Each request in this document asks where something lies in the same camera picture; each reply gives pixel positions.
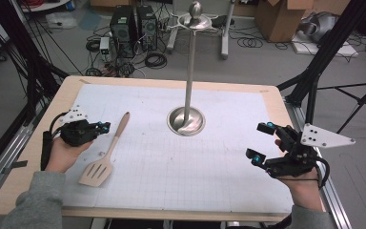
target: gray sleeve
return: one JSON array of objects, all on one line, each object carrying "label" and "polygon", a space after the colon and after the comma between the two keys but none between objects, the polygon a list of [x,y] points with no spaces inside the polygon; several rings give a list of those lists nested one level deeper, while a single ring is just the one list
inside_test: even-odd
[{"label": "gray sleeve", "polygon": [[62,228],[62,192],[65,174],[36,172],[30,189],[16,200],[2,228]]},{"label": "gray sleeve", "polygon": [[293,206],[292,223],[289,229],[330,229],[333,228],[329,213],[317,212]]}]

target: human hand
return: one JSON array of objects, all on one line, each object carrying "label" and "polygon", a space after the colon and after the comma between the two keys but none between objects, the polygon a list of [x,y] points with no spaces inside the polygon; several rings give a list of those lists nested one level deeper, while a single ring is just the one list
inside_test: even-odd
[{"label": "human hand", "polygon": [[65,173],[75,163],[79,155],[86,151],[93,141],[81,146],[73,147],[67,144],[61,137],[52,141],[51,155],[45,171]]},{"label": "human hand", "polygon": [[[280,143],[280,140],[275,141],[277,146],[279,146]],[[278,177],[277,179],[287,185],[290,189],[295,205],[319,212],[323,211],[317,183],[318,175],[315,168],[311,172],[298,177],[283,176]]]}]

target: spatula handle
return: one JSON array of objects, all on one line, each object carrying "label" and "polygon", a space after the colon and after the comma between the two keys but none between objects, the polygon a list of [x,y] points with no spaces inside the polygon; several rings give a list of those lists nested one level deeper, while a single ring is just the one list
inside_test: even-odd
[{"label": "spatula handle", "polygon": [[130,119],[130,113],[125,113],[123,117],[121,118],[120,123],[118,124],[117,131],[115,131],[114,139],[112,140],[112,144],[109,147],[108,152],[106,153],[105,157],[110,159],[110,156],[112,155],[112,150],[114,149],[115,144],[118,141],[118,138],[121,136],[121,134],[124,131],[124,128],[126,128],[127,123]]}]

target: computer tower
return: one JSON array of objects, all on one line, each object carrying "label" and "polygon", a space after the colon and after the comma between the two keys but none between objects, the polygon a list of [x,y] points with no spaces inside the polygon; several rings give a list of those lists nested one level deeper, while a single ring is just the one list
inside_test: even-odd
[{"label": "computer tower", "polygon": [[151,6],[136,7],[138,21],[138,37],[141,39],[142,50],[157,49],[157,19]]},{"label": "computer tower", "polygon": [[134,45],[138,40],[133,7],[118,5],[115,7],[110,22],[112,38],[118,57],[135,56]]}]

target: wooden spatula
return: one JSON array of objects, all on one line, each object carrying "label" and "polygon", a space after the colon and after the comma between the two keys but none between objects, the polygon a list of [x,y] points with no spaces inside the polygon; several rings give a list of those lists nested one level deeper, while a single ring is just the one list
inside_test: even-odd
[{"label": "wooden spatula", "polygon": [[123,118],[121,118],[120,124],[118,124],[117,131],[115,132],[114,139],[112,140],[108,152],[103,158],[92,162],[86,167],[82,177],[79,179],[79,183],[98,187],[109,176],[112,172],[112,164],[110,162],[112,150],[114,149],[118,138],[121,136],[121,133],[123,133],[129,119],[130,113],[125,113]]}]

